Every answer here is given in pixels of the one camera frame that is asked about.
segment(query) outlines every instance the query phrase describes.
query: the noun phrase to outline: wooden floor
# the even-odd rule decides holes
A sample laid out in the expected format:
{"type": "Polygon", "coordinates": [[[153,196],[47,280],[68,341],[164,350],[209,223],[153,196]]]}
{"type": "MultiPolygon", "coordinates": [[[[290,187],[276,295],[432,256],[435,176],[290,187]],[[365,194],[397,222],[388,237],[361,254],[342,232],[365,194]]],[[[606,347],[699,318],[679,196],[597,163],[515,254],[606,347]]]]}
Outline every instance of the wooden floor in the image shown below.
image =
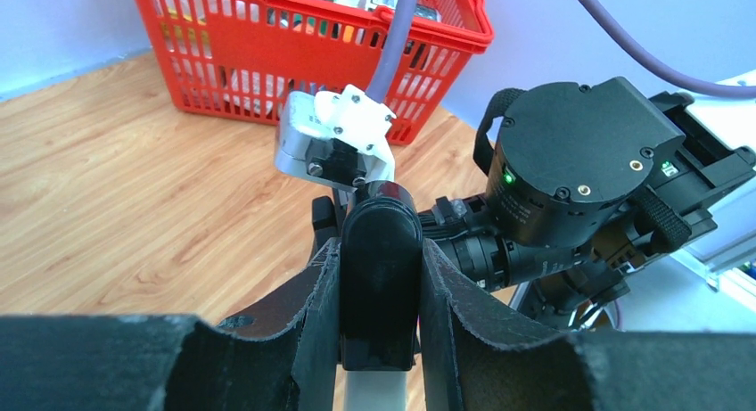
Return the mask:
{"type": "MultiPolygon", "coordinates": [[[[418,209],[484,190],[443,110],[395,148],[418,209]]],[[[307,263],[310,201],[275,128],[177,111],[152,55],[0,103],[0,312],[196,313],[211,323],[307,263]]],[[[509,291],[500,298],[508,300],[509,291]]],[[[343,377],[334,409],[341,409],[343,377]]],[[[422,372],[409,408],[424,409],[422,372]]]]}

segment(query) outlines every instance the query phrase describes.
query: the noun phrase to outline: screw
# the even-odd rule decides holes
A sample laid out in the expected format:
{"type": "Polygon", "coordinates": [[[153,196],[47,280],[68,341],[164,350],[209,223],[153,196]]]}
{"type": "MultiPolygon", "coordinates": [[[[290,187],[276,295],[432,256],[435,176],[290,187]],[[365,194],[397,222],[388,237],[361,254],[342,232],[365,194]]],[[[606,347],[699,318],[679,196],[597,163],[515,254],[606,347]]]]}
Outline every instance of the screw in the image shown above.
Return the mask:
{"type": "Polygon", "coordinates": [[[648,147],[642,148],[640,150],[640,156],[643,157],[644,159],[651,159],[653,158],[653,150],[648,147]]]}
{"type": "Polygon", "coordinates": [[[320,163],[309,163],[308,175],[311,177],[320,177],[323,175],[323,166],[321,166],[320,163]]]}
{"type": "Polygon", "coordinates": [[[560,186],[556,189],[554,196],[556,196],[556,198],[559,200],[567,200],[570,197],[570,190],[563,186],[560,186]]]}

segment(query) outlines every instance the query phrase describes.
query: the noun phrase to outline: black cylindrical motor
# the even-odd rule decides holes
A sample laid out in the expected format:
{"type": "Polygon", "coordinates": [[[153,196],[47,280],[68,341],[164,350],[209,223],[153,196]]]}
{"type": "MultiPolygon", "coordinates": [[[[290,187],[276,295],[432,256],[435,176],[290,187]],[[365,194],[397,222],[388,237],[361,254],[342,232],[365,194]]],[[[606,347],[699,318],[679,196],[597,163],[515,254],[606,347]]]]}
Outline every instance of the black cylindrical motor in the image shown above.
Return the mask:
{"type": "Polygon", "coordinates": [[[521,245],[580,246],[683,139],[624,78],[536,87],[505,110],[488,205],[521,245]]]}

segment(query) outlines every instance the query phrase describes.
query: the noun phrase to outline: purple cable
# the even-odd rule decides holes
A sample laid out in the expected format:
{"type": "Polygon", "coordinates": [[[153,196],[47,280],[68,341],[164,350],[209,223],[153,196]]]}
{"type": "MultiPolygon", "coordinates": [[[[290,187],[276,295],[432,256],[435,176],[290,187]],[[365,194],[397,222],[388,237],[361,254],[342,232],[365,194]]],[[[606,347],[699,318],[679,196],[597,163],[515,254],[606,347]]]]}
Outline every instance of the purple cable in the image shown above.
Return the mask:
{"type": "Polygon", "coordinates": [[[630,55],[641,66],[649,70],[656,77],[668,83],[684,88],[685,90],[701,95],[725,97],[728,99],[753,99],[756,98],[756,86],[726,86],[710,83],[698,78],[689,77],[677,72],[664,62],[648,53],[619,23],[606,11],[598,0],[578,0],[601,26],[609,37],[616,42],[622,50],[630,55]]]}
{"type": "Polygon", "coordinates": [[[365,90],[367,97],[378,103],[383,103],[383,99],[389,93],[391,83],[394,82],[394,76],[397,74],[397,68],[407,46],[407,37],[412,28],[416,6],[417,0],[397,1],[394,19],[389,26],[389,35],[386,37],[381,58],[375,68],[373,79],[365,90]]]}

